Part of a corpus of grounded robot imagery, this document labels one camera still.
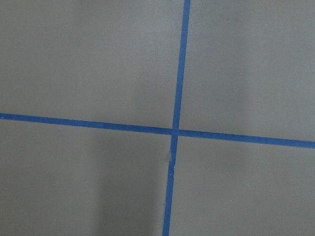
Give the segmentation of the brown paper table cover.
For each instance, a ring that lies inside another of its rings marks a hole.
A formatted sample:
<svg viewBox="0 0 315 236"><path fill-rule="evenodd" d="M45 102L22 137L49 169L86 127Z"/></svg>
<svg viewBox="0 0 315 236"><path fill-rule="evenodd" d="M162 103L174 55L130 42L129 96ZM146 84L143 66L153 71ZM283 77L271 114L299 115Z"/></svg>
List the brown paper table cover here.
<svg viewBox="0 0 315 236"><path fill-rule="evenodd" d="M312 236L312 0L3 0L3 236Z"/></svg>

